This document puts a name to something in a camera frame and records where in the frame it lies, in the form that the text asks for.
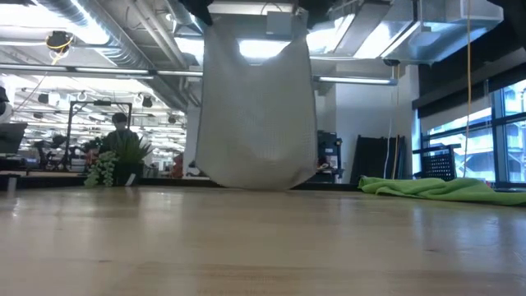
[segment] green towel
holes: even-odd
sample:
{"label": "green towel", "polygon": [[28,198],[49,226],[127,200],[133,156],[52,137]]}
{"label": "green towel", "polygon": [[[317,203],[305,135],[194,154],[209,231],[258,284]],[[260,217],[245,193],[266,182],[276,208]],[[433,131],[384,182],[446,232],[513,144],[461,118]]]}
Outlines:
{"label": "green towel", "polygon": [[526,193],[494,192],[484,182],[472,178],[457,178],[445,182],[437,178],[385,180],[363,177],[358,188],[365,193],[390,194],[435,201],[468,201],[501,206],[526,206]]}

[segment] computer monitor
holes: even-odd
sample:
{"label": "computer monitor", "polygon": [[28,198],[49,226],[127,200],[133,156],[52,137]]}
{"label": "computer monitor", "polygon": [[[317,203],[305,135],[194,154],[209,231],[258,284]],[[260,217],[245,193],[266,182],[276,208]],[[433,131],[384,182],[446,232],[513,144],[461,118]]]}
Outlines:
{"label": "computer monitor", "polygon": [[0,154],[18,153],[26,128],[27,123],[0,123]]}

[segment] white fabric bag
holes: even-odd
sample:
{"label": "white fabric bag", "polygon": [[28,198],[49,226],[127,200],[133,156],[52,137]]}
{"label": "white fabric bag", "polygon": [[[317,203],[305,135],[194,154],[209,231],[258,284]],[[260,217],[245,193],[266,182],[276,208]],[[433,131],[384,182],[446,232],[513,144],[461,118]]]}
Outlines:
{"label": "white fabric bag", "polygon": [[251,66],[216,21],[205,33],[197,167],[226,187],[289,189],[316,172],[316,146],[305,37]]}

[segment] wooden tabletop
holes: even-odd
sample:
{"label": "wooden tabletop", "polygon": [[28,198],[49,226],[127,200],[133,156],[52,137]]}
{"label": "wooden tabletop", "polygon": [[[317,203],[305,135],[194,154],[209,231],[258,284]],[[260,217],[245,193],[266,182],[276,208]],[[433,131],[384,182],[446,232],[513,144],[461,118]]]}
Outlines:
{"label": "wooden tabletop", "polygon": [[525,295],[526,210],[139,187],[0,198],[0,295]]}

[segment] green plant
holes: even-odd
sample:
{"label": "green plant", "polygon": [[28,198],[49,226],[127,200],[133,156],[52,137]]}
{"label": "green plant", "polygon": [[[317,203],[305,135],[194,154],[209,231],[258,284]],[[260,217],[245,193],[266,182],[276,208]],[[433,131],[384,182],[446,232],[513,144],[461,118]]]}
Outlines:
{"label": "green plant", "polygon": [[112,151],[118,157],[119,163],[139,164],[148,154],[152,152],[151,144],[142,145],[142,138],[137,136],[118,137],[113,143]]}
{"label": "green plant", "polygon": [[82,150],[84,153],[87,153],[91,149],[99,149],[103,145],[103,141],[106,137],[96,137],[93,140],[87,141],[86,143],[82,144]]}
{"label": "green plant", "polygon": [[115,152],[108,151],[99,155],[97,162],[90,167],[88,178],[84,181],[86,187],[94,187],[99,183],[99,176],[104,176],[104,186],[111,187],[113,185],[113,171],[115,163],[118,161]]}

